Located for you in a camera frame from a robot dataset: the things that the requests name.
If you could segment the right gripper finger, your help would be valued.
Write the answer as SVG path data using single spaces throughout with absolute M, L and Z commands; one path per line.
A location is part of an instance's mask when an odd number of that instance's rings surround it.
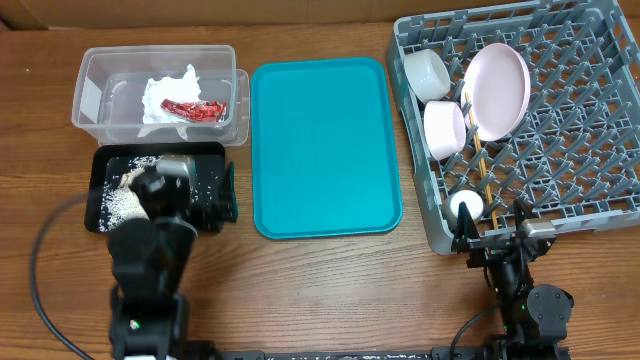
M 513 213 L 515 216 L 516 229 L 524 232 L 529 220 L 533 217 L 528 205 L 520 198 L 516 198 L 513 202 Z
M 469 250 L 470 242 L 480 239 L 476 224 L 465 202 L 461 202 L 458 208 L 457 225 L 452 241 L 453 250 Z

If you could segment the white paper cup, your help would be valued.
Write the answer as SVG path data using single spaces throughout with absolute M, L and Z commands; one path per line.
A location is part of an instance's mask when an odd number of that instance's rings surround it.
M 442 205 L 444 219 L 452 230 L 457 226 L 459 206 L 461 203 L 466 204 L 475 224 L 478 224 L 482 218 L 484 211 L 484 202 L 482 198 L 474 191 L 460 190 L 448 196 Z

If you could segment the red snack wrapper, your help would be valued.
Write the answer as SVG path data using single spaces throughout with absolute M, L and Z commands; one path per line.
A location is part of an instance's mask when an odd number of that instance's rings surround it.
M 193 123 L 216 123 L 227 114 L 227 104 L 219 101 L 175 102 L 165 99 L 160 107 L 170 114 Z

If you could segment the pink bowl with rice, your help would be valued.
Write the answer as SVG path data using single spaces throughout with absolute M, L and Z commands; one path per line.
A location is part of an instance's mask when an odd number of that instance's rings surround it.
M 431 157 L 441 161 L 461 151 L 466 141 L 466 125 L 459 105 L 430 101 L 424 110 L 425 140 Z

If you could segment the white napkin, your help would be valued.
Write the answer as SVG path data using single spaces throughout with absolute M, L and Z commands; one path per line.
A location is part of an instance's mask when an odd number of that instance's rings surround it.
M 187 127 L 182 126 L 182 123 L 190 123 L 190 120 L 167 112 L 161 107 L 161 103 L 164 100 L 177 103 L 198 102 L 201 93 L 199 79 L 200 77 L 196 74 L 196 70 L 191 64 L 186 67 L 186 72 L 181 78 L 170 76 L 165 76 L 160 80 L 150 78 L 147 81 L 141 100 L 144 108 L 142 117 L 144 127 L 140 130 L 138 136 L 145 137 L 149 133 L 159 130 L 157 124 L 177 124 L 175 130 L 178 135 L 187 140 Z

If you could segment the pink round plate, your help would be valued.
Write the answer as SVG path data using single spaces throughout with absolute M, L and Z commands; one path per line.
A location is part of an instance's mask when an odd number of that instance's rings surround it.
M 503 43 L 482 48 L 464 78 L 460 105 L 470 101 L 481 141 L 500 140 L 511 133 L 527 111 L 531 79 L 522 56 Z

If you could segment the grey-green bowl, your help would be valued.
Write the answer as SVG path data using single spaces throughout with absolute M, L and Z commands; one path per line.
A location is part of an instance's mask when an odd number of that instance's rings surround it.
M 404 58 L 404 69 L 409 85 L 422 103 L 440 100 L 450 91 L 450 78 L 440 56 L 424 49 Z

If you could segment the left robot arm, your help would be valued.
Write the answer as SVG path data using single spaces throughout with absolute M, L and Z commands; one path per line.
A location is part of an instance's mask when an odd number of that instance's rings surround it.
M 112 273 L 109 340 L 115 359 L 218 359 L 212 341 L 188 337 L 190 303 L 179 285 L 200 231 L 217 234 L 238 219 L 234 167 L 227 165 L 216 200 L 192 198 L 190 158 L 161 159 L 123 185 L 144 214 L 108 234 Z

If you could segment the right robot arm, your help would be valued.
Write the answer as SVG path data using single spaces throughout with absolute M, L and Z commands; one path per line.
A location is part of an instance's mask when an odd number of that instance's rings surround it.
M 465 203 L 459 204 L 451 250 L 467 253 L 469 268 L 481 268 L 485 281 L 496 293 L 496 303 L 466 322 L 454 336 L 448 357 L 483 360 L 568 359 L 569 350 L 558 343 L 567 337 L 567 323 L 574 298 L 548 284 L 536 285 L 529 264 L 547 254 L 556 240 L 549 221 L 535 218 L 523 201 L 513 203 L 516 230 L 483 238 Z M 458 350 L 464 332 L 498 311 L 502 335 L 491 335 L 472 350 Z

